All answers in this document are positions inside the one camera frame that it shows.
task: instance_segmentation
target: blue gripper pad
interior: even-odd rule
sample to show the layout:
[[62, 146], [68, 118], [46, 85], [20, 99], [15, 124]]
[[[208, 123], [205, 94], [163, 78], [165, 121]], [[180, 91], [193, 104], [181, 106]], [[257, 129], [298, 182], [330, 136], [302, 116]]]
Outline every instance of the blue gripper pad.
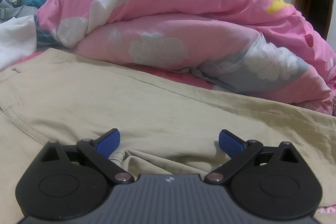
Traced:
[[120, 132], [118, 129], [113, 128], [100, 138], [96, 139], [94, 143], [95, 149], [104, 157], [108, 158], [120, 144]]
[[219, 147], [232, 159], [243, 152], [248, 146], [247, 142], [226, 129], [220, 132], [218, 142]]

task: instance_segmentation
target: screw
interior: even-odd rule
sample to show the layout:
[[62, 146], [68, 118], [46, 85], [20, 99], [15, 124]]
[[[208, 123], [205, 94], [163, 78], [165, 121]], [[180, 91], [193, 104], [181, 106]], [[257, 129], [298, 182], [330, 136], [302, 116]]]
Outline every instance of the screw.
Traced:
[[117, 180], [117, 181], [128, 181], [131, 179], [131, 175], [129, 173], [126, 173], [126, 172], [121, 172], [121, 173], [117, 173], [114, 178]]
[[216, 173], [216, 172], [214, 172], [214, 173], [210, 173], [210, 174], [208, 174], [207, 175], [207, 178], [208, 178], [208, 180], [211, 180], [211, 181], [221, 181], [221, 180], [223, 180], [224, 179], [224, 176], [222, 175], [222, 174], [220, 174], [220, 173]]

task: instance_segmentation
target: circular indentation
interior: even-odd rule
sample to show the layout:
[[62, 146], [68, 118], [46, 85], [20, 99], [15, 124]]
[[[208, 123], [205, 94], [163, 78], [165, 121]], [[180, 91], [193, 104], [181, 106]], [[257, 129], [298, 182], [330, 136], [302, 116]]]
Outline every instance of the circular indentation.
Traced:
[[299, 184], [295, 179], [288, 176], [271, 175], [261, 179], [260, 189], [268, 195], [286, 198], [299, 190]]
[[125, 172], [122, 172], [122, 173], [117, 173], [114, 178], [117, 180], [117, 181], [128, 181], [131, 179], [131, 175], [129, 173], [125, 173]]
[[40, 191], [53, 198], [61, 198], [72, 194], [79, 186], [78, 179], [72, 175], [56, 174], [44, 178], [40, 183]]
[[210, 173], [209, 175], [207, 175], [208, 180], [211, 181], [221, 181], [224, 179], [224, 176], [220, 173]]

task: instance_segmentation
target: gray cloth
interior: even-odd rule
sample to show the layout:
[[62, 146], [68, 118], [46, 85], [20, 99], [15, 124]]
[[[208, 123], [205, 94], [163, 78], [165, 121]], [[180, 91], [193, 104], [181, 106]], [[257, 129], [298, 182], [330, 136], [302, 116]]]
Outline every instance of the gray cloth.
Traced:
[[37, 12], [36, 7], [16, 6], [10, 0], [2, 0], [0, 3], [0, 23], [4, 23], [11, 18], [19, 18], [34, 15]]

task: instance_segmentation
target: white logo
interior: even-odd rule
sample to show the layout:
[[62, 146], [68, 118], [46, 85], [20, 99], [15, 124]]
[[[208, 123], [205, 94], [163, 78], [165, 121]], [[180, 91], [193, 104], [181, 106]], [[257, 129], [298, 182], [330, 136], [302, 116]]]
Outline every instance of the white logo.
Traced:
[[166, 181], [169, 182], [169, 183], [173, 182], [174, 180], [175, 180], [175, 179], [174, 179], [173, 177], [168, 177], [168, 178], [166, 178]]

